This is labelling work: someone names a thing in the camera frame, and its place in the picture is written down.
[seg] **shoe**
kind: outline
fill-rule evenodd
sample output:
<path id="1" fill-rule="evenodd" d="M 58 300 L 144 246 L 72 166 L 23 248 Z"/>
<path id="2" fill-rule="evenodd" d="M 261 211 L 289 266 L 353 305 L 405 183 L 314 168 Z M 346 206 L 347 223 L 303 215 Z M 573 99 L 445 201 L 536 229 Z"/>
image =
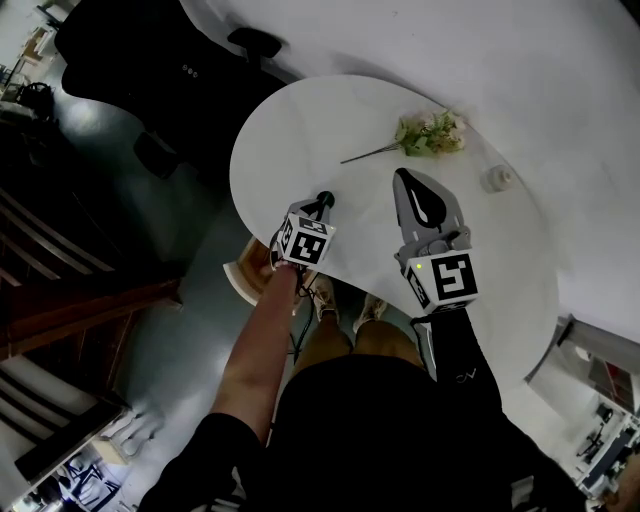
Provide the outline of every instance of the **shoe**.
<path id="1" fill-rule="evenodd" d="M 364 298 L 364 308 L 362 308 L 362 313 L 360 313 L 360 317 L 353 322 L 353 332 L 357 334 L 358 329 L 360 329 L 363 324 L 380 320 L 386 309 L 387 303 L 385 301 L 379 299 L 375 295 L 367 293 L 367 296 Z"/>
<path id="2" fill-rule="evenodd" d="M 327 276 L 319 275 L 311 284 L 311 291 L 313 292 L 313 304 L 316 307 L 318 322 L 322 320 L 322 315 L 330 311 L 336 315 L 339 323 L 340 315 L 338 314 L 338 306 L 336 306 L 336 299 L 333 295 L 333 284 L 331 280 Z"/>

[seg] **cable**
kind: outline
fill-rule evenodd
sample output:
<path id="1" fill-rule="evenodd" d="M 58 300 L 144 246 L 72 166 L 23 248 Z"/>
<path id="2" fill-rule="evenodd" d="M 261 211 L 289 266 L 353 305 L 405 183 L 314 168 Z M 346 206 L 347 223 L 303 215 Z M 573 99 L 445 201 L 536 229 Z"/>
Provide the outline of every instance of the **cable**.
<path id="1" fill-rule="evenodd" d="M 316 274 L 313 277 L 312 281 L 309 283 L 309 286 L 301 285 L 300 288 L 298 289 L 298 296 L 299 297 L 309 297 L 309 318 L 307 319 L 307 322 L 306 322 L 304 328 L 302 329 L 302 333 L 300 334 L 300 336 L 298 338 L 298 343 L 294 343 L 294 350 L 293 350 L 293 362 L 294 363 L 298 360 L 298 357 L 300 356 L 300 351 L 302 349 L 302 342 L 304 341 L 304 337 L 306 336 L 307 331 L 309 330 L 309 327 L 311 326 L 311 321 L 313 320 L 313 313 L 315 311 L 315 306 L 313 304 L 313 299 L 315 298 L 316 294 L 311 290 L 311 285 L 316 280 L 316 277 L 318 277 L 318 274 Z M 300 290 L 304 290 L 306 292 L 306 295 L 300 295 Z"/>

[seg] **black chair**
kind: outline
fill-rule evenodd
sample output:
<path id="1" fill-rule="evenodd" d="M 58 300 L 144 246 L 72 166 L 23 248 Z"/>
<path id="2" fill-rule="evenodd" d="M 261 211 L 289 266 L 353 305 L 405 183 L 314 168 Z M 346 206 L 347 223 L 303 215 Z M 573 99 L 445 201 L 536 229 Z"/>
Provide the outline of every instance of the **black chair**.
<path id="1" fill-rule="evenodd" d="M 116 105 L 138 117 L 173 151 L 143 134 L 135 150 L 167 177 L 180 161 L 226 173 L 235 139 L 253 110 L 284 86 L 260 70 L 281 43 L 241 28 L 232 54 L 197 30 L 178 0 L 83 0 L 65 20 L 56 46 L 67 61 L 62 88 Z"/>

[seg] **black shirt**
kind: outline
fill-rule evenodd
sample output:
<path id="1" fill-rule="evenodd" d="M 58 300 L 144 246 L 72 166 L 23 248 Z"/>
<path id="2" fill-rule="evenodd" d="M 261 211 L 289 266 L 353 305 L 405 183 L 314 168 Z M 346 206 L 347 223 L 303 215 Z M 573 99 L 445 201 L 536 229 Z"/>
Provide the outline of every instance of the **black shirt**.
<path id="1" fill-rule="evenodd" d="M 392 357 L 309 367 L 286 386 L 268 448 L 209 415 L 140 510 L 583 512 L 569 477 L 502 413 L 466 312 L 432 330 L 437 383 Z"/>

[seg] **table top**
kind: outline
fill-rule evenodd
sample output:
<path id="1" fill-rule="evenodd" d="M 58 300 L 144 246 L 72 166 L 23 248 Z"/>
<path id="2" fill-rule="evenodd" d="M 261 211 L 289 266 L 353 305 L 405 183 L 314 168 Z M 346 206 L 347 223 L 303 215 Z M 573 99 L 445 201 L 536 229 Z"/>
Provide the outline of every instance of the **table top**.
<path id="1" fill-rule="evenodd" d="M 373 78 L 295 82 L 262 103 L 238 135 L 230 170 L 233 200 L 249 231 L 268 245 L 291 203 L 331 191 L 336 234 L 318 270 L 421 316 L 393 257 L 403 240 L 392 179 L 397 168 L 407 167 L 440 181 L 458 198 L 471 230 L 480 297 L 468 307 L 469 316 L 499 385 L 511 387 L 539 362 L 558 315 L 551 239 L 517 175 L 509 190 L 487 193 L 482 173 L 508 164 L 470 128 L 463 151 L 437 159 L 394 151 L 340 164 L 386 146 L 400 116 L 425 109 L 443 111 Z"/>

